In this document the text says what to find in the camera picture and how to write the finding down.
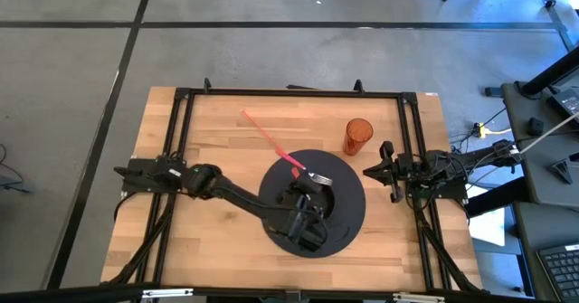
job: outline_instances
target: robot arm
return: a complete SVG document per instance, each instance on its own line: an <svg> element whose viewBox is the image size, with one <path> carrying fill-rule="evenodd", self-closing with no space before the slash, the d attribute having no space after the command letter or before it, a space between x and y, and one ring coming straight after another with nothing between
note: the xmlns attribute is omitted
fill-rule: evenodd
<svg viewBox="0 0 579 303"><path fill-rule="evenodd" d="M465 185L468 176L475 168L483 166L514 166L518 165L521 156L512 142L500 140L491 147L482 148L465 154L454 154L441 150L429 150L420 161L416 162L408 153L398 154L393 159L394 146L385 141L380 146L382 162L364 170L364 175L379 181L383 185L391 185L393 192L390 199L398 203L403 194L398 181L406 181L418 197L424 198L431 189L441 190L441 198L445 198L444 187L447 185Z"/></svg>
<svg viewBox="0 0 579 303"><path fill-rule="evenodd" d="M325 226L322 208L315 200L325 185L316 183L306 171L301 171L285 190L280 204L264 203L225 177L218 166L209 164L186 168L180 162L160 156L152 166L116 167L115 171L124 176L124 187L138 189L134 192L147 189L148 192L187 194L203 200L224 199L266 221L270 231L304 250L316 251L327 239L325 232L314 227L319 223Z"/></svg>

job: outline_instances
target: wooden tabletop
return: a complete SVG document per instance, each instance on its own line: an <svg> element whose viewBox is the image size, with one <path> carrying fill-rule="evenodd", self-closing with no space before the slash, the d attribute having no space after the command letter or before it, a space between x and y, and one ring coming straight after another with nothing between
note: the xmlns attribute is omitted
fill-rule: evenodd
<svg viewBox="0 0 579 303"><path fill-rule="evenodd" d="M175 88L151 89L134 155L161 153ZM449 150L436 94L418 94L427 149ZM185 102L177 125L181 125ZM162 284L224 288L300 288L352 290L424 290L416 224L402 201L391 204L390 187L362 176L378 164L378 148L391 140L403 150L394 99L338 99L197 95L187 137L187 164L210 163L237 185L257 194L261 179L278 159L271 144L241 114L246 111L288 152L321 149L340 156L358 173L365 188L366 212L360 233L341 252L321 259L291 255L265 234L261 221L225 202L177 197L167 246ZM417 151L410 108L407 110L414 151ZM374 136L356 156L341 148L347 122L364 118ZM137 194L119 210L102 272L116 276L143 240L151 194ZM477 286L480 278L467 221L453 201L437 200L444 244L460 269ZM151 279L156 248L148 263ZM431 248L432 273L440 286Z"/></svg>

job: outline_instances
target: orange cup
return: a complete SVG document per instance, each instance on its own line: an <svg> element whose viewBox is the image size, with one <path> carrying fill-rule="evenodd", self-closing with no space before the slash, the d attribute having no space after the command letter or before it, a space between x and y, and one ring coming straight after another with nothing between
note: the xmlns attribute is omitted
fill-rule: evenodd
<svg viewBox="0 0 579 303"><path fill-rule="evenodd" d="M344 154L354 156L374 134L370 122L363 118L354 118L346 125L346 135L342 150Z"/></svg>

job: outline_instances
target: black round base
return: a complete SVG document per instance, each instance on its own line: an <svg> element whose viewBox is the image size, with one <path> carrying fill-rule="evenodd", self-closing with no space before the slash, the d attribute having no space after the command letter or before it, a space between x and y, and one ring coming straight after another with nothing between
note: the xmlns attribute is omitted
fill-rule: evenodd
<svg viewBox="0 0 579 303"><path fill-rule="evenodd" d="M283 250L304 258L322 258L342 251L360 232L365 216L364 187L356 172L340 157L325 151L307 149L289 154L306 166L310 172L333 180L334 208L326 219L327 241L317 251L302 250L296 244L264 230ZM263 177L259 197L267 204L275 204L278 196L294 181L292 165L280 159ZM323 232L321 225L316 227Z"/></svg>

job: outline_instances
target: gray floor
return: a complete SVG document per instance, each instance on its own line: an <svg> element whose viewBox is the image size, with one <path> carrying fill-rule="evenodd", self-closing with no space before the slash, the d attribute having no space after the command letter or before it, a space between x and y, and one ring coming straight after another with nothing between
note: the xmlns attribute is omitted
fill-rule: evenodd
<svg viewBox="0 0 579 303"><path fill-rule="evenodd" d="M0 0L0 20L132 20L138 1ZM540 0L150 0L145 14L148 21L549 19ZM127 36L124 29L0 29L0 143L5 162L35 189L0 192L0 291L42 286ZM554 31L141 30L63 284L100 279L119 199L112 167L129 159L151 86L199 87L208 77L214 87L346 90L361 79L368 90L440 93L456 135L502 109L482 88L530 79L564 54ZM507 128L506 115L490 127ZM512 177L499 171L487 182ZM512 287L492 275L483 272L485 286Z"/></svg>

